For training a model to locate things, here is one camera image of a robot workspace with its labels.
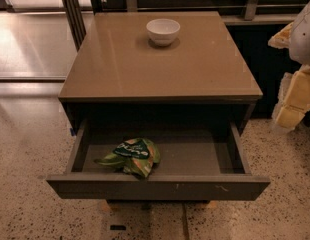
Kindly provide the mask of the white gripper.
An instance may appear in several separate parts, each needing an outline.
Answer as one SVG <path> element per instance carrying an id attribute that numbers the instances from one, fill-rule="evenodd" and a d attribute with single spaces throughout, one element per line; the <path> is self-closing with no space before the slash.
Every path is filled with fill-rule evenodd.
<path id="1" fill-rule="evenodd" d="M 310 111 L 310 1 L 293 23 L 273 35 L 268 45 L 277 49 L 289 47 L 289 56 L 302 65 L 294 74 L 286 72 L 281 80 L 278 103 L 272 119 L 282 129 L 294 130 Z"/>

